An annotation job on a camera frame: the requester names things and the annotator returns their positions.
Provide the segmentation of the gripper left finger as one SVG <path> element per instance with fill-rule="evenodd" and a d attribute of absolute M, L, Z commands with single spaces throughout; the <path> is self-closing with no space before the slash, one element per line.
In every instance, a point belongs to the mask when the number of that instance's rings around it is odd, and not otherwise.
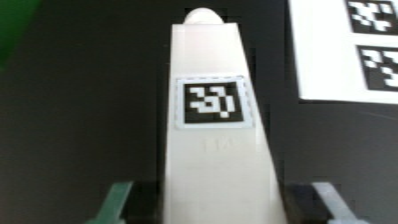
<path fill-rule="evenodd" d="M 112 184 L 98 214 L 86 221 L 86 224 L 126 224 L 126 219 L 123 218 L 123 210 L 126 206 L 132 187 L 134 182 L 118 182 Z"/>

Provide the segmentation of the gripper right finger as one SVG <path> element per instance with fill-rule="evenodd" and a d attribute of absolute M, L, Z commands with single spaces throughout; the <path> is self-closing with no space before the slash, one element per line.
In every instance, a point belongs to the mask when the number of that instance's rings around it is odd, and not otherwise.
<path fill-rule="evenodd" d="M 327 224 L 370 224 L 366 220 L 357 218 L 333 183 L 313 182 L 311 185 L 333 215 Z"/>

